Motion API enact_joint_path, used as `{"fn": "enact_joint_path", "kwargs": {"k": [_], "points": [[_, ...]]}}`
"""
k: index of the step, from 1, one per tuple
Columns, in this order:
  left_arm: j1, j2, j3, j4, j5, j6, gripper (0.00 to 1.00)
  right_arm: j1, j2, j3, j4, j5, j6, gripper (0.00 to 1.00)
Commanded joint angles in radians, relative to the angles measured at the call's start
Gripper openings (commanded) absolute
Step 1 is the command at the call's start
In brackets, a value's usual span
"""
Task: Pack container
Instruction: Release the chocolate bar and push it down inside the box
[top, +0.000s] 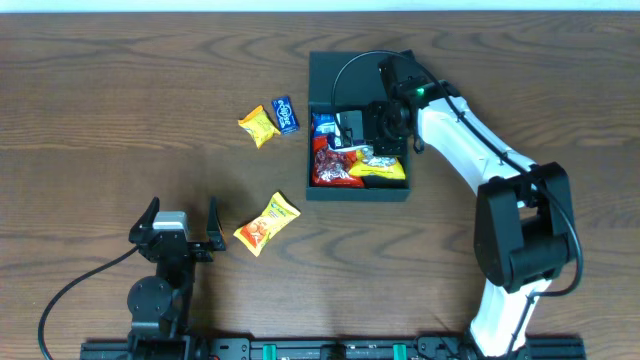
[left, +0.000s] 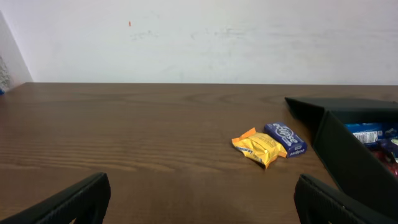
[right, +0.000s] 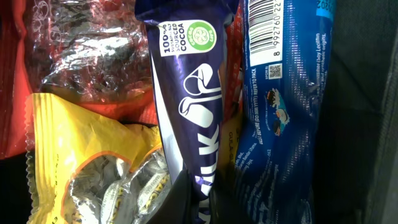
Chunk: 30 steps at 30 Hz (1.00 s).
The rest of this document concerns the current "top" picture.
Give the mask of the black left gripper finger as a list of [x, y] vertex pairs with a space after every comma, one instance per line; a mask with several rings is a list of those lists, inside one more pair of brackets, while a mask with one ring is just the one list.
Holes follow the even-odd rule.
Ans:
[[131, 227], [131, 233], [139, 233], [153, 228], [153, 221], [159, 212], [160, 200], [154, 197], [140, 218]]
[[223, 235], [223, 230], [221, 228], [221, 224], [219, 221], [218, 210], [217, 210], [217, 199], [215, 196], [212, 196], [209, 202], [209, 213], [208, 213], [208, 219], [207, 219], [206, 234], [209, 241], [213, 245], [224, 244], [224, 235]]

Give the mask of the blue eclipse mint tin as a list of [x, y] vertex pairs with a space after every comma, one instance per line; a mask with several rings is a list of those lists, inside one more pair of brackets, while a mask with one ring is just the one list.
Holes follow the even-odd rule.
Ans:
[[288, 96], [276, 98], [271, 101], [279, 130], [283, 135], [291, 134], [299, 130], [299, 122], [295, 116], [291, 100]]

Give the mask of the black cardboard box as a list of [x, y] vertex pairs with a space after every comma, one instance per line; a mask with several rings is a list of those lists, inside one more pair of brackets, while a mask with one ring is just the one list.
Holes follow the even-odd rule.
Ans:
[[[309, 90], [307, 113], [327, 114], [335, 104], [341, 111], [363, 109], [373, 101], [384, 101], [386, 94], [380, 79], [380, 54], [360, 58], [354, 63], [354, 52], [312, 52], [309, 58]], [[328, 187], [313, 184], [315, 152], [308, 146], [306, 198], [325, 202], [403, 202], [411, 193], [410, 150], [400, 156], [404, 180], [388, 180], [369, 176], [362, 188]]]

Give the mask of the small yellow biscuit packet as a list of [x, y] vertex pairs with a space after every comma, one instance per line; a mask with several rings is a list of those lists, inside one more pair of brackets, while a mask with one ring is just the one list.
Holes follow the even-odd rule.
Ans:
[[270, 120], [263, 105], [254, 108], [248, 115], [238, 121], [238, 125], [251, 136], [258, 149], [275, 135], [281, 134], [280, 130]]

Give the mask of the yellow Hacks candy bag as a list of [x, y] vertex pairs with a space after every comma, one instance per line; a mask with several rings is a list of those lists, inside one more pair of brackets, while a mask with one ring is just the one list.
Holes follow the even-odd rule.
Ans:
[[375, 156], [372, 147], [356, 151], [356, 161], [349, 169], [356, 177], [377, 176], [390, 180], [405, 180], [406, 174], [396, 157]]

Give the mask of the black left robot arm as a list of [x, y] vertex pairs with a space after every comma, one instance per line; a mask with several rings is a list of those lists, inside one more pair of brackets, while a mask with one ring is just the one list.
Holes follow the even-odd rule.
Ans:
[[162, 211], [155, 197], [132, 226], [129, 242], [156, 265], [153, 276], [138, 280], [130, 289], [127, 306], [132, 315], [128, 359], [207, 359], [210, 346], [190, 333], [188, 318], [195, 268], [210, 263], [226, 244], [217, 199], [211, 198], [204, 241], [189, 239], [187, 215]]

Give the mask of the orange yellow snack packet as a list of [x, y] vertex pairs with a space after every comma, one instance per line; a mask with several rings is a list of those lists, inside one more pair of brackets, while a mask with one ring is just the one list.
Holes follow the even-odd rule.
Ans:
[[239, 227], [234, 232], [237, 238], [256, 257], [271, 239], [291, 221], [301, 215], [300, 211], [280, 193], [276, 192], [263, 212]]

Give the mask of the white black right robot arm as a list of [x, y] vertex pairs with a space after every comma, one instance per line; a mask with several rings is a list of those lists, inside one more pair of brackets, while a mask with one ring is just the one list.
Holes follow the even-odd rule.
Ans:
[[486, 278], [481, 304], [456, 340], [429, 337], [424, 359], [583, 359], [576, 337], [526, 335], [535, 306], [580, 284], [583, 254], [568, 175], [556, 162], [539, 165], [488, 129], [449, 83], [412, 54], [379, 51], [386, 99], [369, 106], [366, 140], [377, 156], [436, 149], [476, 195], [474, 253]]

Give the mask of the dark blue wafer packet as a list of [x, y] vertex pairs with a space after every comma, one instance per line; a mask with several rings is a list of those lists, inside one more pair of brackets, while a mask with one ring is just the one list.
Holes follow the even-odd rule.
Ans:
[[362, 141], [353, 140], [343, 133], [328, 134], [327, 144], [329, 149], [334, 152], [356, 151], [364, 145]]

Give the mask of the blue cookie roll pack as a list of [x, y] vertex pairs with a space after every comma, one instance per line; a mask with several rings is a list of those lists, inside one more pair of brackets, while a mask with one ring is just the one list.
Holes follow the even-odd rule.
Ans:
[[327, 136], [336, 130], [336, 119], [333, 114], [313, 113], [312, 126], [314, 137]]

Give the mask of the red Hacks candy bag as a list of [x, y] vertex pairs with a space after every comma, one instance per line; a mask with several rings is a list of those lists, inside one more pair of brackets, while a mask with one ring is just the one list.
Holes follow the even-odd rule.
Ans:
[[336, 152], [326, 136], [313, 139], [314, 162], [311, 184], [316, 187], [363, 188], [364, 181], [349, 171], [357, 160], [355, 152]]

